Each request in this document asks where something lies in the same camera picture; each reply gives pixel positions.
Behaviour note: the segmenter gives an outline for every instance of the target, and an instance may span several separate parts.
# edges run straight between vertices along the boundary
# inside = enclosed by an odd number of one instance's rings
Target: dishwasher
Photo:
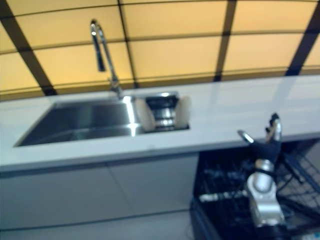
[[[306,157],[318,141],[283,142],[274,165],[276,199],[288,239],[320,239],[320,172]],[[200,153],[190,208],[196,240],[259,239],[245,188],[255,160],[249,146]]]

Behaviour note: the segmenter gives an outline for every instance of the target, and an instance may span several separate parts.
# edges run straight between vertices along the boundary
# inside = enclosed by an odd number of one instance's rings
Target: sink basin
[[[56,103],[16,146],[144,133],[133,98]]]
[[[174,126],[176,92],[136,97],[144,99],[151,109],[155,119],[153,132],[189,128]],[[145,134],[134,104],[136,97],[55,103],[15,146]]]

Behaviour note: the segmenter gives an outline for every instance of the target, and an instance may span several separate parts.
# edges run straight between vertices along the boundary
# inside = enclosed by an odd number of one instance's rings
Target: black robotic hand
[[[265,159],[276,163],[281,151],[282,125],[278,114],[274,113],[269,121],[270,126],[265,128],[265,142],[254,140],[243,130],[238,130],[238,134],[249,143],[257,159]]]

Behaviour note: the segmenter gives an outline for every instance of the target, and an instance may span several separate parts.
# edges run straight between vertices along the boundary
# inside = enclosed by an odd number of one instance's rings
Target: pull-down faucet
[[[102,28],[101,28],[100,24],[95,19],[93,19],[91,21],[90,32],[91,32],[91,36],[92,36],[93,45],[94,45],[94,48],[95,48],[96,59],[97,59],[97,64],[98,64],[98,70],[100,72],[105,72],[106,71],[106,68],[105,68],[105,65],[104,65],[104,60],[103,60],[102,55],[101,55],[101,51],[100,51],[99,41],[98,41],[97,35],[100,36],[100,40],[101,40],[101,43],[102,43],[102,46],[103,46],[103,49],[104,49],[104,52],[105,52],[108,68],[109,68],[109,71],[111,73],[111,79],[108,78],[108,81],[111,84],[111,90],[114,91],[117,94],[119,99],[121,99],[122,98],[122,88],[120,87],[120,83],[119,83],[118,77],[116,75],[115,68],[114,68],[114,65],[112,63],[111,56],[110,56],[110,53],[109,53],[109,50],[108,50],[108,47],[107,47],[108,42],[107,42],[107,39],[105,38],[104,32],[102,31]]]

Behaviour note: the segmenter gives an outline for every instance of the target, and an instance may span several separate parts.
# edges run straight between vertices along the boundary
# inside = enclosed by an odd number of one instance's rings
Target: backsplash
[[[108,90],[93,18],[124,89],[320,74],[318,0],[2,0],[1,101]]]

